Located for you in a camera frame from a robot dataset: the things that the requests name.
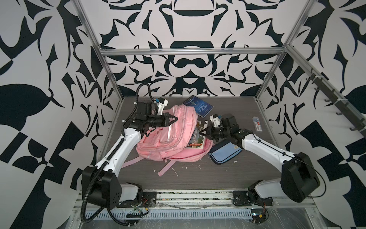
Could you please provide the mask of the illustrated comic book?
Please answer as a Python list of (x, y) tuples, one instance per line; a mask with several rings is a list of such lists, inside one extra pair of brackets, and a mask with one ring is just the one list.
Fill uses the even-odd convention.
[(207, 128), (207, 121), (197, 121), (193, 134), (186, 146), (188, 149), (203, 149), (205, 145), (205, 136), (200, 134), (200, 131)]

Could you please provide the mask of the pink student backpack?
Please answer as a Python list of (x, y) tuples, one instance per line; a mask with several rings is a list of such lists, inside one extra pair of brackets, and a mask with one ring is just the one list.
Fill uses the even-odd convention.
[(208, 154), (213, 141), (205, 138), (203, 149), (186, 148), (198, 121), (198, 114), (191, 106), (175, 105), (166, 112), (178, 117), (169, 127), (158, 127), (149, 136), (143, 136), (136, 146), (138, 157), (125, 162), (122, 167), (136, 164), (143, 159), (164, 161), (168, 164), (158, 172), (162, 176), (175, 162), (197, 162)]

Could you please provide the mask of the blue pencil case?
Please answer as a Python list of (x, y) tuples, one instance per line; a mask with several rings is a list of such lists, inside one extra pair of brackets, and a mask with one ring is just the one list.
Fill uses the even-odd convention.
[(211, 148), (209, 157), (215, 164), (221, 165), (236, 157), (242, 151), (242, 148), (225, 139)]

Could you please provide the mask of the blue Little Prince book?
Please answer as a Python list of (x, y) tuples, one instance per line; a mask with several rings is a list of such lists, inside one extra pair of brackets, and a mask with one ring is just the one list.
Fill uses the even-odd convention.
[(211, 104), (205, 102), (201, 98), (192, 95), (188, 99), (186, 99), (183, 104), (185, 106), (191, 106), (195, 109), (198, 116), (205, 118), (214, 108)]

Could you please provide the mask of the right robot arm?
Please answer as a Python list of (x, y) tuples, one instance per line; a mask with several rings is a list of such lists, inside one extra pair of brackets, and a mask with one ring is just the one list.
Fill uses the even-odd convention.
[(227, 139), (232, 144), (261, 157), (278, 171), (281, 177), (273, 180), (260, 180), (251, 185), (247, 196), (250, 202), (272, 197), (288, 197), (301, 203), (319, 186), (323, 177), (313, 167), (308, 155), (294, 154), (278, 148), (258, 137), (253, 131), (241, 129), (232, 114), (221, 117), (213, 115), (211, 123), (200, 134), (209, 140)]

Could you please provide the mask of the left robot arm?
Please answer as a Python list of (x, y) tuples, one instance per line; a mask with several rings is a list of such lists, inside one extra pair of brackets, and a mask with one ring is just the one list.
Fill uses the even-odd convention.
[(149, 129), (169, 127), (178, 120), (176, 116), (163, 111), (167, 105), (168, 101), (163, 98), (135, 103), (132, 114), (123, 122), (117, 142), (101, 161), (82, 172), (82, 210), (86, 209), (87, 204), (111, 210), (120, 202), (137, 199), (140, 188), (136, 184), (120, 184), (119, 172)]

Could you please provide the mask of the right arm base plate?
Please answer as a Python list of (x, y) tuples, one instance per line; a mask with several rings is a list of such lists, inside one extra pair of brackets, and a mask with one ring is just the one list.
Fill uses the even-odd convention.
[(272, 198), (261, 198), (254, 191), (235, 190), (233, 194), (233, 204), (237, 207), (242, 206), (272, 206)]

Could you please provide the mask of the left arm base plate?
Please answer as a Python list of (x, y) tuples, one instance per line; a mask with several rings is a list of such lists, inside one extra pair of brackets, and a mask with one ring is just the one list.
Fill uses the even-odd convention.
[(138, 208), (147, 208), (154, 206), (156, 204), (156, 200), (157, 200), (157, 192), (143, 191), (138, 193), (136, 199), (120, 202), (116, 207), (132, 208), (133, 206), (136, 206)]

